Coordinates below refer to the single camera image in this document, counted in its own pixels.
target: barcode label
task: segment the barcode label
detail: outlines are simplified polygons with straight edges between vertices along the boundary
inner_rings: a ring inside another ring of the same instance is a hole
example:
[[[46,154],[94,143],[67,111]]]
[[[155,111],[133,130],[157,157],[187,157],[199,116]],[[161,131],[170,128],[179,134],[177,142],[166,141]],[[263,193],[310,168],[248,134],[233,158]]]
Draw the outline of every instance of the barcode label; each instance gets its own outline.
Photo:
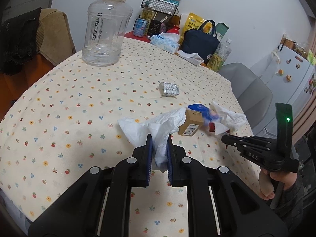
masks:
[[[183,135],[192,135],[199,125],[190,124],[184,131]]]

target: silver screw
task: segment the silver screw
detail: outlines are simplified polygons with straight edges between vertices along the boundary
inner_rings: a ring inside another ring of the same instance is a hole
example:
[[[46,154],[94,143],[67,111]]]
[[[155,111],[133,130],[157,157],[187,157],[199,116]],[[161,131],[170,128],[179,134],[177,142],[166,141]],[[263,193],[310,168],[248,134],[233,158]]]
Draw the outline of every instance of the silver screw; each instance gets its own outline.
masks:
[[[228,173],[229,169],[228,169],[228,167],[226,167],[226,166],[221,166],[221,167],[219,168],[219,171],[220,171],[221,173],[226,174],[226,173]]]
[[[130,157],[127,159],[127,163],[129,164],[134,164],[137,162],[137,158],[134,158],[134,157]]]
[[[97,166],[90,168],[91,174],[97,174],[97,173],[99,173],[99,171],[100,171],[100,169]]]
[[[189,163],[191,163],[191,161],[192,161],[192,159],[190,157],[183,157],[182,158],[183,163],[189,164]]]

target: clear water jug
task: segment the clear water jug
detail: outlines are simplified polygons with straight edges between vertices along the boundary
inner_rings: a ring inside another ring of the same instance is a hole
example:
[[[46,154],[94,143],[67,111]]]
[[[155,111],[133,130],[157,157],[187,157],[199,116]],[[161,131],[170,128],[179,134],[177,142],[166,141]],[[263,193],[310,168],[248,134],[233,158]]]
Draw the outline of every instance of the clear water jug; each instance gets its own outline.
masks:
[[[93,66],[119,61],[133,9],[126,0],[98,0],[90,4],[82,59]]]

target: chair backrest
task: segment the chair backrest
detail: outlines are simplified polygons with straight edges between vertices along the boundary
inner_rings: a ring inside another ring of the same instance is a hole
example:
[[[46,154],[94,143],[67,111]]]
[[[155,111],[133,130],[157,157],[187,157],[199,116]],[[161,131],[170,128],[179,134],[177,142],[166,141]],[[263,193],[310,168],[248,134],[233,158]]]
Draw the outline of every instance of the chair backrest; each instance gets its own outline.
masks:
[[[224,65],[219,74],[231,82],[233,94],[253,129],[268,111],[273,96],[271,90],[241,63]]]

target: tablecloth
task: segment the tablecloth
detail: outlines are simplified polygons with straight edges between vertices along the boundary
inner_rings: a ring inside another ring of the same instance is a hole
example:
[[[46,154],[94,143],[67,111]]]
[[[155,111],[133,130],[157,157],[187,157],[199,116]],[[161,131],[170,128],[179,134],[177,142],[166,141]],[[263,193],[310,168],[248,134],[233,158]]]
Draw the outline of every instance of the tablecloth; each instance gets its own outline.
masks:
[[[162,97],[160,81],[178,84],[180,95]],[[108,67],[90,66],[78,52],[30,87],[0,123],[0,188],[34,221],[90,167],[132,155],[117,119],[143,122],[212,100],[242,113],[229,81],[151,44],[125,38],[120,61]],[[247,123],[234,134],[252,132]],[[216,137],[174,133],[173,143],[205,166],[228,166],[258,192],[259,167]],[[186,188],[171,187],[167,172],[152,171],[150,186],[131,196],[130,236],[188,235]]]

